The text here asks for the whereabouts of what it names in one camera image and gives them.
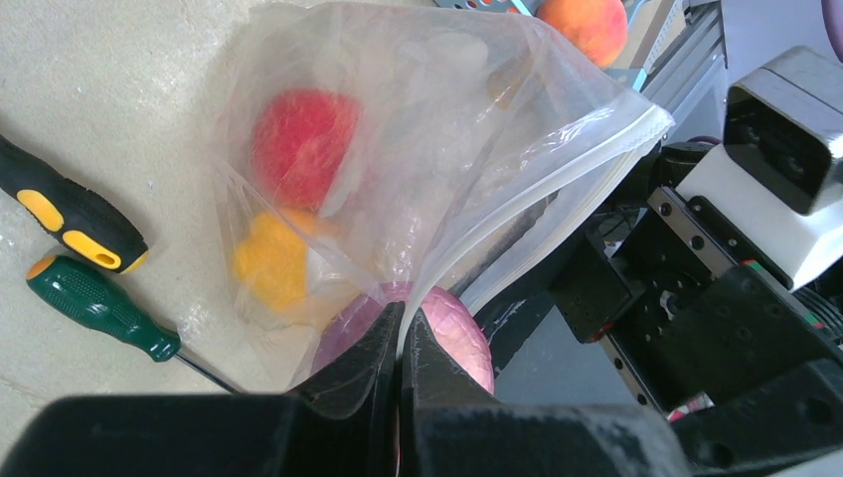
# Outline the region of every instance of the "screwdriver handle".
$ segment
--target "screwdriver handle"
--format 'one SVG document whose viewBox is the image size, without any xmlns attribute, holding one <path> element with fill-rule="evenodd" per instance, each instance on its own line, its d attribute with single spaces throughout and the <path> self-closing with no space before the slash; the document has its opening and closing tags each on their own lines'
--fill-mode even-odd
<svg viewBox="0 0 843 477">
<path fill-rule="evenodd" d="M 103 268 L 127 273 L 146 258 L 143 236 L 115 206 L 2 135 L 0 189 L 48 234 Z"/>
<path fill-rule="evenodd" d="M 178 333 L 159 327 L 116 283 L 69 256 L 39 261 L 27 274 L 27 284 L 65 316 L 142 350 L 156 363 L 181 348 Z"/>
</svg>

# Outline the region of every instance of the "metal shaft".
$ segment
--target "metal shaft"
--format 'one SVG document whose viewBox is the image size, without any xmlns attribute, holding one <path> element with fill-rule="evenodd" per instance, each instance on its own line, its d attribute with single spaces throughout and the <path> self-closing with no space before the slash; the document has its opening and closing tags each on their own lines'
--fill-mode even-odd
<svg viewBox="0 0 843 477">
<path fill-rule="evenodd" d="M 178 358 L 179 361 L 181 361 L 185 365 L 189 366 L 190 368 L 192 368 L 194 371 L 196 371 L 200 375 L 207 378 L 209 381 L 211 381 L 215 385 L 217 385 L 220 388 L 228 391 L 229 393 L 231 393 L 233 395 L 239 395 L 239 394 L 244 393 L 243 391 L 239 390 L 238 388 L 234 387 L 233 385 L 230 385 L 228 382 L 226 382 L 225 380 L 220 378 L 217 374 L 212 373 L 207 368 L 198 364 L 193 359 L 185 356 L 185 354 L 183 352 L 180 351 L 180 352 L 176 353 L 176 358 Z"/>
</svg>

